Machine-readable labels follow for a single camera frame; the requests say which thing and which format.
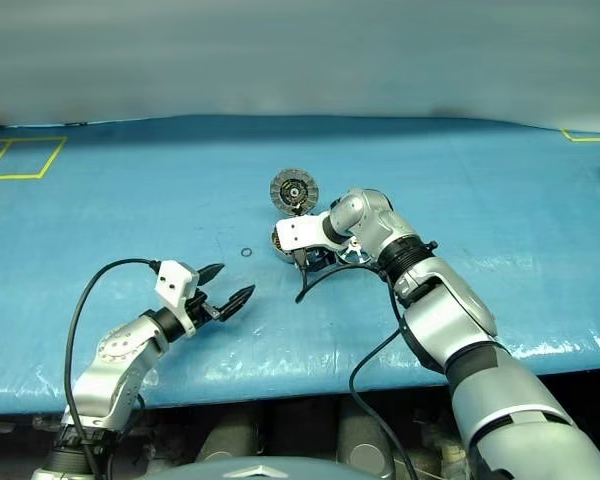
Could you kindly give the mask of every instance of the robotic arm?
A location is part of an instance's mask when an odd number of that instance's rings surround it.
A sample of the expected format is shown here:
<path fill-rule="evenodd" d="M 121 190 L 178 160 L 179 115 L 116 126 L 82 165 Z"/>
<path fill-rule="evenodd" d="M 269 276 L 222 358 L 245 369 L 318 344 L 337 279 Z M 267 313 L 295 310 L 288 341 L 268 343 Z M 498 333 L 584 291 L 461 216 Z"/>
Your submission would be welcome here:
<path fill-rule="evenodd" d="M 293 258 L 341 251 L 355 237 L 405 308 L 401 331 L 420 363 L 446 375 L 478 479 L 600 479 L 600 453 L 540 380 L 496 340 L 493 314 L 424 244 L 387 197 L 354 188 L 327 212 L 276 224 Z"/>
<path fill-rule="evenodd" d="M 119 438 L 129 428 L 145 375 L 169 345 L 183 335 L 194 335 L 210 320 L 224 322 L 253 293 L 255 286 L 251 285 L 233 294 L 223 307 L 206 303 L 207 295 L 197 287 L 211 281 L 223 267 L 212 264 L 196 271 L 173 260 L 160 262 L 155 290 L 163 308 L 144 312 L 109 332 L 98 344 L 95 359 L 73 388 L 73 397 L 90 454 L 100 472 L 105 471 Z M 32 480 L 93 480 L 85 442 L 69 408 L 61 423 L 51 453 Z"/>

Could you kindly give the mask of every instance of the blue table surface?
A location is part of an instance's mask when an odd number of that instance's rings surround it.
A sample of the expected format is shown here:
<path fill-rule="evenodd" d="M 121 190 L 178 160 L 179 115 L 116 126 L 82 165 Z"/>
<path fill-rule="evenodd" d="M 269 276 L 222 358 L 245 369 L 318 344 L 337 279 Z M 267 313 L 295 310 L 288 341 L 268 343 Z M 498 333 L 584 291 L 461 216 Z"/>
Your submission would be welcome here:
<path fill-rule="evenodd" d="M 395 320 L 385 287 L 366 272 L 293 303 L 299 274 L 269 244 L 280 218 L 269 182 L 284 167 L 315 177 L 316 211 L 352 186 L 385 192 L 438 241 L 437 254 L 495 313 L 501 341 L 535 372 L 600 368 L 600 142 L 444 119 L 211 116 L 0 129 L 0 138 L 56 135 L 68 140 L 43 178 L 0 180 L 0 413 L 64 408 L 76 300 L 102 265 L 130 256 L 226 263 L 205 287 L 215 304 L 257 285 L 230 322 L 172 346 L 145 379 L 150 406 L 345 391 Z M 37 169 L 46 143 L 14 144 L 0 174 Z M 109 329 L 158 306 L 154 281 L 146 267 L 124 266 L 95 288 L 74 376 Z M 395 341 L 358 382 L 445 379 Z"/>

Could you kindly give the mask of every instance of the gray wall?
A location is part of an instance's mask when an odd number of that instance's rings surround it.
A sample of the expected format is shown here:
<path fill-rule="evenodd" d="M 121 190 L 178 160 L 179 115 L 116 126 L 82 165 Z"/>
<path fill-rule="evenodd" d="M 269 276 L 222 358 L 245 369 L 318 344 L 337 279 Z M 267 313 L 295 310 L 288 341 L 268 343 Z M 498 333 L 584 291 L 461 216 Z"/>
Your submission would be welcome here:
<path fill-rule="evenodd" d="M 0 0 L 0 121 L 190 113 L 600 131 L 600 0 Z"/>

